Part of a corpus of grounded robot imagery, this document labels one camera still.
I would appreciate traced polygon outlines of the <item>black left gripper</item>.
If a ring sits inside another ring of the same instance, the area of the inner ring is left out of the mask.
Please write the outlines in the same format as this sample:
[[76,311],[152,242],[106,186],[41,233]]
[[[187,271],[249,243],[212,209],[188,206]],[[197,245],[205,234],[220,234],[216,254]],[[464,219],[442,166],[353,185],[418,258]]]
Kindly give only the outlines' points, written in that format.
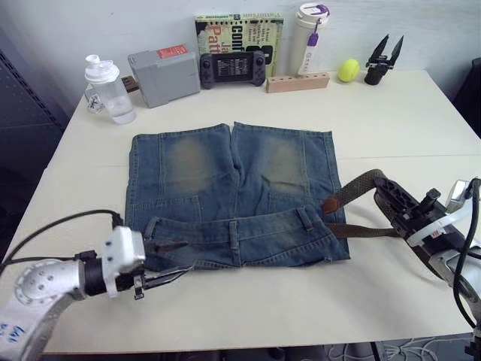
[[[187,241],[168,241],[155,242],[145,241],[144,249],[146,259],[162,259],[170,252],[187,247]],[[193,270],[192,265],[179,266],[163,270],[161,272],[144,270],[143,267],[137,267],[131,272],[121,273],[116,278],[116,289],[118,292],[134,289],[134,299],[140,300],[144,297],[144,291],[152,288],[161,287],[176,281],[179,277]]]

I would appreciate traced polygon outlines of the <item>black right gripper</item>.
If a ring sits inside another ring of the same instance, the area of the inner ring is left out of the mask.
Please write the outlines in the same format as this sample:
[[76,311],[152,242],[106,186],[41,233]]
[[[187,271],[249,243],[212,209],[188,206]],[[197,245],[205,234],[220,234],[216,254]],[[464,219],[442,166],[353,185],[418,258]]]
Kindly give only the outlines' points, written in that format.
[[446,208],[438,202],[440,192],[437,189],[430,189],[418,202],[398,183],[387,177],[375,177],[374,184],[374,201],[396,234],[404,240],[446,216]]

